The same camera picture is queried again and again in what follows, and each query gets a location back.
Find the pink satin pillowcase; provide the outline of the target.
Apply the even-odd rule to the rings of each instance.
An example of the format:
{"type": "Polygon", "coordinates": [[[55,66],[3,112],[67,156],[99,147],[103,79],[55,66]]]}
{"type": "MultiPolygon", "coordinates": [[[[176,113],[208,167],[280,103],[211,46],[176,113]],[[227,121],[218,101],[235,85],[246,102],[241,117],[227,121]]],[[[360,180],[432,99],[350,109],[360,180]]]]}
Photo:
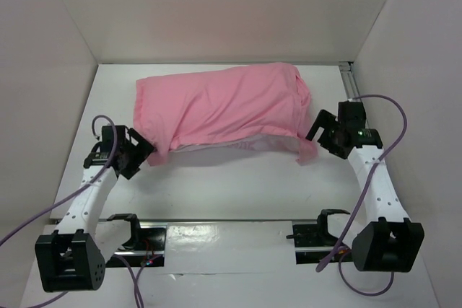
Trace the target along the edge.
{"type": "Polygon", "coordinates": [[[289,63],[151,76],[136,81],[134,128],[156,147],[147,162],[196,145],[243,144],[269,150],[281,144],[302,164],[318,151],[310,130],[310,90],[289,63]]]}

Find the white pillow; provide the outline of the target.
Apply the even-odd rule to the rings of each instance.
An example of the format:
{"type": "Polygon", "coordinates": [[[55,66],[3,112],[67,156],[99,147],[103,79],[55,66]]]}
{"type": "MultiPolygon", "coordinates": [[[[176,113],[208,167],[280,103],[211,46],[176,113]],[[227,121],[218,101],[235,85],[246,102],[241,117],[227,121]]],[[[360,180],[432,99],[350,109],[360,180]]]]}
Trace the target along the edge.
{"type": "Polygon", "coordinates": [[[198,151],[203,149],[243,149],[251,151],[290,151],[298,152],[299,141],[289,136],[257,134],[237,141],[220,142],[216,144],[185,144],[173,150],[174,153],[198,151]]]}

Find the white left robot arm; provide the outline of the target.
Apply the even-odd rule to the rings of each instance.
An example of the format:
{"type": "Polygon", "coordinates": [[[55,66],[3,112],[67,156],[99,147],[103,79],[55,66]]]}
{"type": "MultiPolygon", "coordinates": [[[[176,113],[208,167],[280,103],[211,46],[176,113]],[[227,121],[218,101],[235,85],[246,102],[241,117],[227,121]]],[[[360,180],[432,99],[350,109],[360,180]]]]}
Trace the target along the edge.
{"type": "Polygon", "coordinates": [[[95,291],[102,286],[105,265],[120,248],[142,241],[136,214],[113,214],[97,225],[105,202],[120,177],[130,180],[155,147],[135,129],[103,126],[101,139],[83,164],[83,191],[50,234],[38,237],[35,255],[44,291],[95,291]]]}

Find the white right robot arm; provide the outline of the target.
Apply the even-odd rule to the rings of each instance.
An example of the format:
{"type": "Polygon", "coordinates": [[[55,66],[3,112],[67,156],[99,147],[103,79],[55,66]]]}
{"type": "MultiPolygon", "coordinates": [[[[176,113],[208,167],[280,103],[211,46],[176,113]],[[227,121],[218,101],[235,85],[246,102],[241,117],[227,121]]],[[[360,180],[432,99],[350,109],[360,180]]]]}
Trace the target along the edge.
{"type": "Polygon", "coordinates": [[[366,122],[361,102],[340,102],[336,115],[321,110],[306,136],[347,160],[362,190],[353,211],[321,211],[316,239],[324,245],[335,244],[317,265],[318,272],[341,246],[347,246],[359,271],[408,273],[424,239],[423,226],[411,221],[388,174],[385,157],[391,150],[366,122]]]}

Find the aluminium frame rail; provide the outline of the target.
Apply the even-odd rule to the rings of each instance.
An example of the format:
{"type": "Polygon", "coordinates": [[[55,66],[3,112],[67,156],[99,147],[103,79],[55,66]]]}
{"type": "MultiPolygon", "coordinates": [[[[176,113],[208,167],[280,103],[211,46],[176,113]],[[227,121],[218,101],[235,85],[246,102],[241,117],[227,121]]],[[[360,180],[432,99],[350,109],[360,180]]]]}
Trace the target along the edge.
{"type": "Polygon", "coordinates": [[[359,97],[360,93],[356,80],[354,78],[352,63],[351,62],[341,62],[339,64],[339,71],[341,74],[341,80],[344,84],[344,89],[348,99],[353,99],[359,97]]]}

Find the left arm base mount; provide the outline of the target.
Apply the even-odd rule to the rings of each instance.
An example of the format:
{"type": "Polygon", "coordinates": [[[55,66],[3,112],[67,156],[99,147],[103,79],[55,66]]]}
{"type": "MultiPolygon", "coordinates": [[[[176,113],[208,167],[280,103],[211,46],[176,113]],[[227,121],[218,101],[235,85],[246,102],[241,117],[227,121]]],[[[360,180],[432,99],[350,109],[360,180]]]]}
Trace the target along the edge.
{"type": "Polygon", "coordinates": [[[124,264],[121,256],[132,268],[146,266],[160,268],[165,265],[167,224],[142,222],[135,243],[126,242],[117,247],[114,255],[106,263],[107,268],[120,268],[124,264]]]}

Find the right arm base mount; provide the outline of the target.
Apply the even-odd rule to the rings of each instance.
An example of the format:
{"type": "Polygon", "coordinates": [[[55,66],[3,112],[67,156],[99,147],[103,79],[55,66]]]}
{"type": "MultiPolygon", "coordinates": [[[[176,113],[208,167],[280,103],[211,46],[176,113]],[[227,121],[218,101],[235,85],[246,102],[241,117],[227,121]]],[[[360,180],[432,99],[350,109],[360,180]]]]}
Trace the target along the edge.
{"type": "Polygon", "coordinates": [[[310,223],[295,223],[292,231],[286,236],[295,247],[297,265],[318,264],[330,253],[337,238],[322,235],[318,225],[310,223]]]}

